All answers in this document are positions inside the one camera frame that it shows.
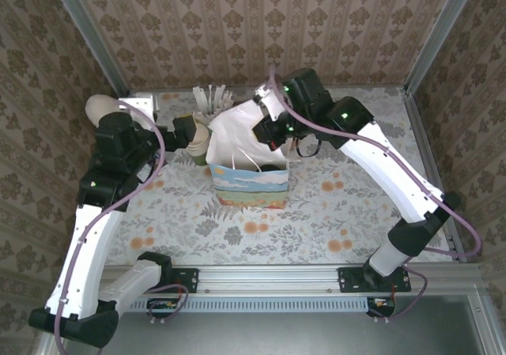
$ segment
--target beige damask wallpaper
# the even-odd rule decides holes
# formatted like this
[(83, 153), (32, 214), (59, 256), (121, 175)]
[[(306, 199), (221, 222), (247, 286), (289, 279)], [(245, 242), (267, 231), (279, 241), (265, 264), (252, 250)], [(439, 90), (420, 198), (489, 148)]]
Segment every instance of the beige damask wallpaper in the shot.
[(29, 353), (28, 314), (53, 287), (93, 130), (111, 94), (60, 0), (0, 0), (0, 353)]
[(402, 84), (446, 0), (82, 0), (131, 89)]
[(469, 0), (417, 90), (444, 186), (484, 239), (479, 261), (506, 323), (506, 0)]

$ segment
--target gift bag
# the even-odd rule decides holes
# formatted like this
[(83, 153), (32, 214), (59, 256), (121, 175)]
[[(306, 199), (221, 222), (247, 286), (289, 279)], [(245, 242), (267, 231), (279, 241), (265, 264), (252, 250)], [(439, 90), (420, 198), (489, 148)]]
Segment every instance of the gift bag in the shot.
[(259, 143), (253, 126), (263, 117), (251, 101), (227, 110), (209, 125), (206, 161), (222, 205), (284, 209), (289, 162), (285, 148), (270, 151)]

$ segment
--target bag handle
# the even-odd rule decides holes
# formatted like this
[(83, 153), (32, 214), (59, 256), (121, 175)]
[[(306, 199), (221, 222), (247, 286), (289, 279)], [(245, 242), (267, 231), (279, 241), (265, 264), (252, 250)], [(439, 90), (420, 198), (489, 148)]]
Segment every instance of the bag handle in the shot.
[[(250, 155), (248, 155), (248, 154), (246, 153), (246, 151), (244, 151), (244, 149), (241, 149), (241, 148), (239, 148), (239, 147), (236, 147), (236, 148), (237, 148), (240, 152), (242, 152), (242, 153), (243, 153), (243, 155), (244, 155), (245, 157), (247, 157), (247, 158), (248, 158), (248, 160), (249, 160), (249, 161), (251, 161), (251, 162), (255, 165), (255, 167), (259, 170), (259, 172), (260, 172), (260, 173), (262, 173), (262, 169), (260, 169), (259, 165), (255, 163), (255, 161), (251, 158), (251, 156), (250, 156)], [(234, 152), (232, 153), (232, 169), (236, 169), (236, 162), (234, 161), (234, 154), (235, 154), (235, 153), (236, 153), (236, 151), (234, 151)]]

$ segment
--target patterned tablecloth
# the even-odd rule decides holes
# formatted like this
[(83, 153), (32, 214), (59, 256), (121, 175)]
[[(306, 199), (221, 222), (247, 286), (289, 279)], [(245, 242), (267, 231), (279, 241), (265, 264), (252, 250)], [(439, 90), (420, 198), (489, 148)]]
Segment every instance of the patterned tablecloth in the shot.
[[(355, 96), (376, 117), (398, 151), (423, 174), (399, 89), (332, 89)], [(158, 123), (195, 109), (192, 93), (157, 94)], [(314, 138), (301, 142), (304, 153)], [(285, 210), (221, 206), (208, 167), (183, 150), (167, 153), (157, 180), (134, 198), (111, 245), (108, 264), (132, 264), (143, 251), (170, 255), (176, 265), (364, 262), (398, 221), (393, 202), (353, 161), (328, 144), (291, 163)], [(433, 247), (447, 249), (440, 232)], [(446, 261), (422, 253), (417, 261)]]

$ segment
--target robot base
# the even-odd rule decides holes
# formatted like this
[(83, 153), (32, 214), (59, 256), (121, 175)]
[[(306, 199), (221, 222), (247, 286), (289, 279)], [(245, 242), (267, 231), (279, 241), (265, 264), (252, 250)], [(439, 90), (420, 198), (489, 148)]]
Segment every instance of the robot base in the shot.
[(365, 266), (338, 268), (341, 293), (391, 293), (392, 286), (395, 292), (411, 292), (410, 276), (401, 267), (389, 277), (375, 279), (373, 283), (366, 278), (366, 272)]

